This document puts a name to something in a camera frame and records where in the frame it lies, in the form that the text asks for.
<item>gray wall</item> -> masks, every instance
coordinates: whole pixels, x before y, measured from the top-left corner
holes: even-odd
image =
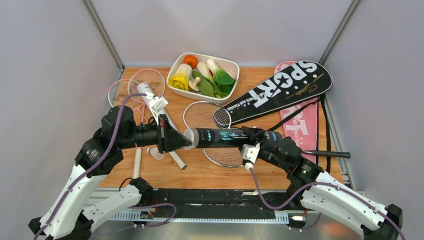
[[[241,66],[318,61],[351,0],[93,0],[125,65],[172,65],[184,52]]]
[[[424,2],[364,0],[325,65],[328,93],[357,190],[403,209],[422,239]]]
[[[119,71],[81,1],[1,0],[0,33],[0,239],[28,240]]]

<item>food container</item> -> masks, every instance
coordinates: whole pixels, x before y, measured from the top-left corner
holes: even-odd
[[[178,66],[181,65],[183,63],[184,57],[187,55],[193,55],[197,58],[197,60],[199,62],[206,62],[206,60],[208,59],[214,59],[216,64],[222,68],[222,70],[226,71],[234,80],[234,86],[231,90],[231,92],[228,94],[228,96],[224,97],[224,98],[216,98],[216,97],[211,97],[211,96],[206,96],[196,92],[191,92],[191,91],[184,91],[175,87],[172,87],[168,84],[168,80],[170,79],[170,77],[172,77],[175,72],[178,69]],[[168,88],[170,88],[174,93],[181,95],[183,97],[186,98],[190,98],[190,99],[195,99],[195,100],[199,100],[199,101],[208,101],[208,102],[212,102],[212,103],[216,103],[216,104],[223,104],[225,102],[228,101],[228,99],[231,97],[231,95],[234,92],[234,89],[236,88],[237,83],[239,82],[239,74],[240,74],[240,67],[239,65],[237,65],[237,63],[230,61],[230,60],[225,60],[219,57],[214,57],[214,56],[208,56],[208,55],[203,55],[203,54],[198,54],[198,53],[193,53],[193,52],[186,52],[181,54],[178,59],[173,63],[169,73],[168,73],[168,77],[166,78],[166,85],[168,85]]]

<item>black shuttlecock tube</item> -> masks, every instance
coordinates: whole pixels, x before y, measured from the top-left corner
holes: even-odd
[[[194,149],[241,148],[244,144],[254,144],[242,129],[191,128],[186,129],[184,135],[193,142]],[[266,131],[265,137],[267,145],[282,139],[276,131]]]

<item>wooden tabletop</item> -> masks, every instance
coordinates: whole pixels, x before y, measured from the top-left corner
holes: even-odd
[[[127,67],[123,74],[124,79],[130,79],[140,67]],[[169,72],[168,67],[155,68],[162,73],[166,80]],[[229,101],[244,94],[248,90],[272,76],[272,67],[242,67],[238,84]],[[183,112],[186,107],[196,102],[191,98],[186,98],[172,92],[168,87],[165,90],[165,98],[169,104],[165,107],[169,117],[177,126],[180,132],[186,129],[183,122]],[[136,123],[142,121],[141,115],[135,111]],[[237,125],[261,129],[273,127],[280,121],[278,112],[256,118]],[[169,154],[158,161],[146,152],[147,147],[143,147],[141,158],[140,176],[149,182],[153,188],[177,188],[177,189],[256,189],[250,171],[245,168],[228,168],[219,166],[206,158],[202,149],[177,150],[178,155],[187,164],[187,168],[180,170]],[[321,105],[319,106],[319,150],[326,150],[325,118]],[[123,151],[124,160],[117,164],[106,179],[99,185],[100,187],[117,188],[121,182],[128,177],[132,177],[134,168],[134,158],[136,149],[126,149]],[[319,165],[326,168],[326,158],[320,157]],[[254,171],[261,189],[285,190],[290,185],[286,178],[286,173],[269,163],[258,160],[254,166]],[[341,183],[343,182],[339,162],[334,157],[331,160],[331,173]]]

